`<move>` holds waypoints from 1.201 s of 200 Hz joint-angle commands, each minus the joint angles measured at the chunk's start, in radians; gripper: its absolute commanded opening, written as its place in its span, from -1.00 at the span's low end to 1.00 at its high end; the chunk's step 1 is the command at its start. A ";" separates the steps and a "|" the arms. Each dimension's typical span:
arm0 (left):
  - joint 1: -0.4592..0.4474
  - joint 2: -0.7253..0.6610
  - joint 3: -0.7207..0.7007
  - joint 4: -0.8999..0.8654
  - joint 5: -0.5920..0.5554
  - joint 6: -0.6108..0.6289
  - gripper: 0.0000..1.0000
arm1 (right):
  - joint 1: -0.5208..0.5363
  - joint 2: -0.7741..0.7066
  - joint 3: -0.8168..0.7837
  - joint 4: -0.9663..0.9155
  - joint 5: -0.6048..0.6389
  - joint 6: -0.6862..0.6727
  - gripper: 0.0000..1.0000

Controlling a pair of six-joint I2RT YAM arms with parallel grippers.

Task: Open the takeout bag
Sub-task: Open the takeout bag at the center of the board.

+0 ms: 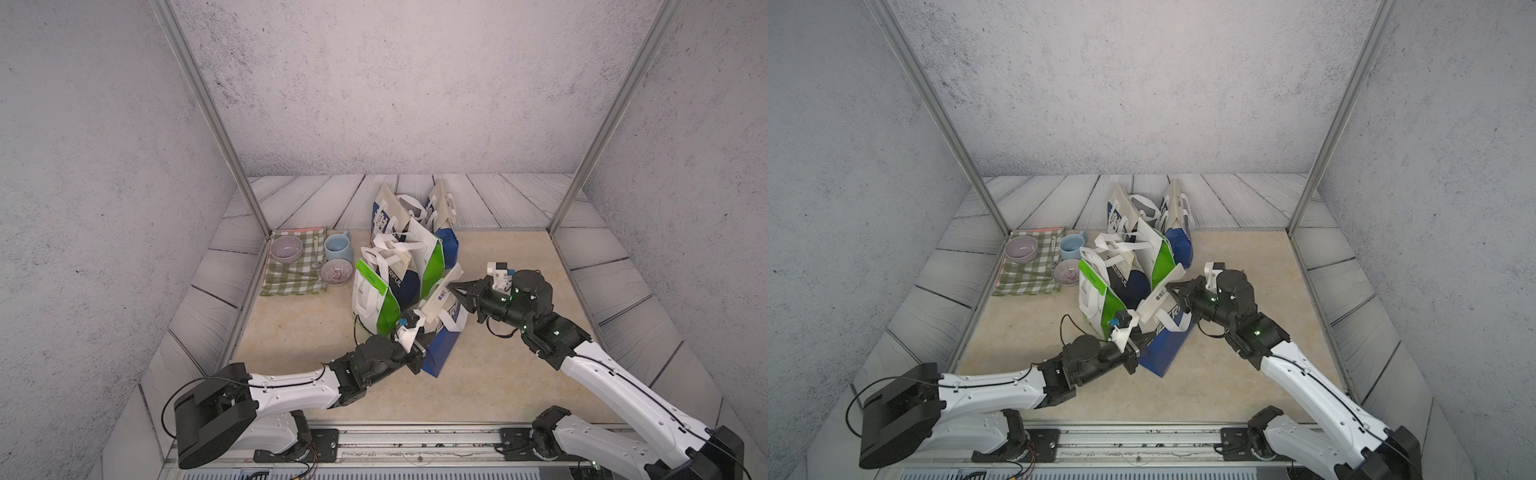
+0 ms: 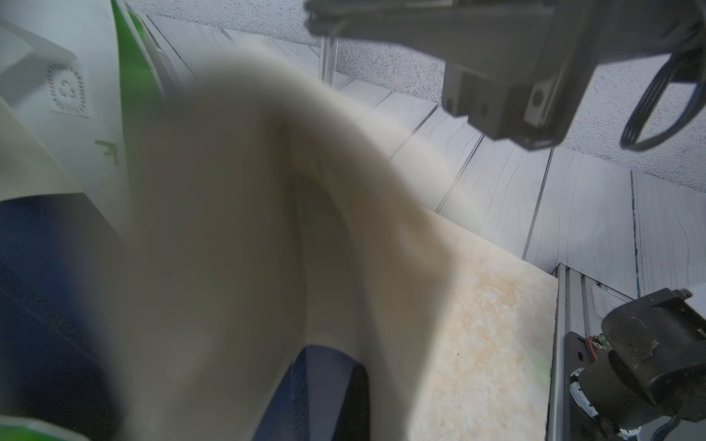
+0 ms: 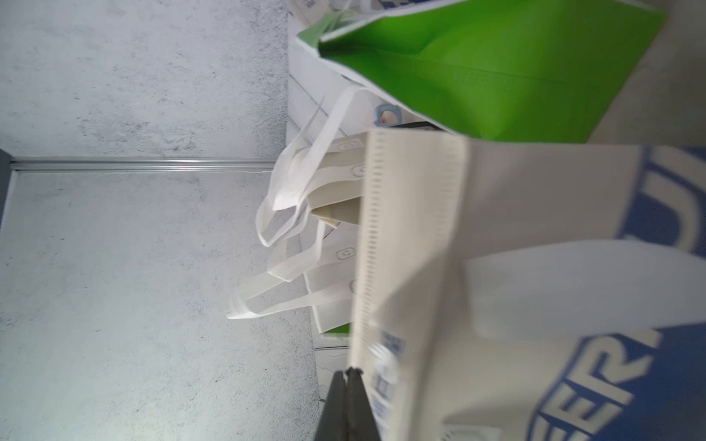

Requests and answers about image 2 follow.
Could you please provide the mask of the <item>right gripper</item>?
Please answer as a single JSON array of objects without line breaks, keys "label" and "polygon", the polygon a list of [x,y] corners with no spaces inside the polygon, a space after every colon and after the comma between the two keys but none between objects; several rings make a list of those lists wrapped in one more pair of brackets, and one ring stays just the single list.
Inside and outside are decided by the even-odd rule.
[{"label": "right gripper", "polygon": [[621,148],[650,150],[705,105],[702,1],[308,1],[310,33],[393,43],[446,64],[443,108],[528,150],[561,144],[601,64],[667,55]]}]

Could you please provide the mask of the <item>blue beige takeout bag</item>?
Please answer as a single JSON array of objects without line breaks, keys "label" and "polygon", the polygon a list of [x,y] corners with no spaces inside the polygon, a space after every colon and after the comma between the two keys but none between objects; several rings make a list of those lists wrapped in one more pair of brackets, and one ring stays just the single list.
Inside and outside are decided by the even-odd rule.
[{"label": "blue beige takeout bag", "polygon": [[125,106],[111,224],[1,107],[1,437],[405,440],[455,259],[357,104],[258,36]]}]

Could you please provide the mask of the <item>green white bag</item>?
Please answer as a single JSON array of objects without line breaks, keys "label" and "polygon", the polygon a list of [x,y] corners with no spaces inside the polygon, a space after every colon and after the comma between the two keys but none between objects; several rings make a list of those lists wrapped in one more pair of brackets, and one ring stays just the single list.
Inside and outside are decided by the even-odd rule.
[{"label": "green white bag", "polygon": [[171,66],[123,1],[1,5],[1,198],[82,193],[133,232],[132,123]]}]

